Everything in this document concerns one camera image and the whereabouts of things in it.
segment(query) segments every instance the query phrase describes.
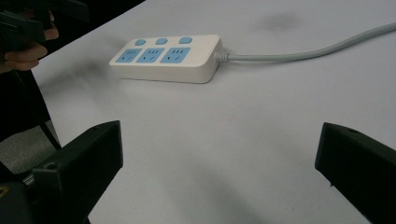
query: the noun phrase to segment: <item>table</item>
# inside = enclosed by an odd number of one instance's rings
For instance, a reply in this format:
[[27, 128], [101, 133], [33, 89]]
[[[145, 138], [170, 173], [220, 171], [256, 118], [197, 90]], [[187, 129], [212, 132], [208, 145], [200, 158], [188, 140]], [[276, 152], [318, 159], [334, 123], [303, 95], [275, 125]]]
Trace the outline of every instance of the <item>table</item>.
[[321, 49], [396, 22], [389, 0], [147, 0], [33, 70], [64, 146], [120, 120], [124, 166], [92, 223], [369, 223], [318, 172], [323, 122], [396, 148], [396, 34], [295, 63], [223, 63], [206, 84], [120, 79], [140, 37], [220, 35], [237, 54]]

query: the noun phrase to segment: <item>blue power outlet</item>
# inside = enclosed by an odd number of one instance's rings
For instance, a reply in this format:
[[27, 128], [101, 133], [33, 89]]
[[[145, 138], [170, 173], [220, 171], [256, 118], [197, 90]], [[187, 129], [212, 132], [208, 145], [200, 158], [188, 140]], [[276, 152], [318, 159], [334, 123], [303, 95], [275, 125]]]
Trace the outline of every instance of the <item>blue power outlet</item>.
[[181, 63], [186, 58], [191, 48], [171, 48], [169, 49], [161, 63]]
[[155, 63], [164, 49], [146, 49], [146, 51], [137, 60], [137, 63]]
[[116, 63], [130, 63], [142, 51], [142, 49], [127, 49], [116, 60]]

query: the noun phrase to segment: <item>blue button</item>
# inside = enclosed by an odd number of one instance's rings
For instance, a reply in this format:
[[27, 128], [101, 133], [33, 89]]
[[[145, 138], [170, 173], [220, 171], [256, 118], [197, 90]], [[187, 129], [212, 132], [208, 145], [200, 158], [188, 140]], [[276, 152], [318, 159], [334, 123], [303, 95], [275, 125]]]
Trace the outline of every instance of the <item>blue button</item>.
[[142, 45], [146, 44], [146, 40], [144, 40], [144, 39], [138, 39], [138, 40], [136, 40], [136, 42], [134, 42], [134, 44], [135, 44], [136, 46], [142, 46]]
[[180, 41], [179, 41], [178, 43], [179, 43], [179, 44], [190, 44], [191, 41], [192, 41], [192, 38], [186, 36], [186, 37], [180, 38]]
[[157, 45], [164, 45], [168, 42], [168, 39], [166, 38], [159, 38], [156, 42]]

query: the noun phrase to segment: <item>power strip switch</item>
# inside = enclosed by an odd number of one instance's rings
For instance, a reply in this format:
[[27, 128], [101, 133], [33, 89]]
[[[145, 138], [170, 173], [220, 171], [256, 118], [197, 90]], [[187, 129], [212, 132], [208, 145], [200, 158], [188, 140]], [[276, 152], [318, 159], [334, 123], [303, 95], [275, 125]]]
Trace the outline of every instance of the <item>power strip switch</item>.
[[222, 52], [218, 35], [139, 38], [109, 62], [120, 78], [206, 83], [215, 75]]

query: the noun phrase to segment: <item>power strip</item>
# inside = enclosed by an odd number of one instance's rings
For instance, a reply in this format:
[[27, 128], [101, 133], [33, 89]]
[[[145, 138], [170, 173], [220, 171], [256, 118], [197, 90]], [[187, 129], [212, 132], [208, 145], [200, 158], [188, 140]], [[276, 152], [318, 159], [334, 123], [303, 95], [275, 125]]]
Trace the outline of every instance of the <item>power strip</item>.
[[139, 38], [129, 41], [109, 62], [121, 78], [206, 83], [219, 66], [218, 35]]

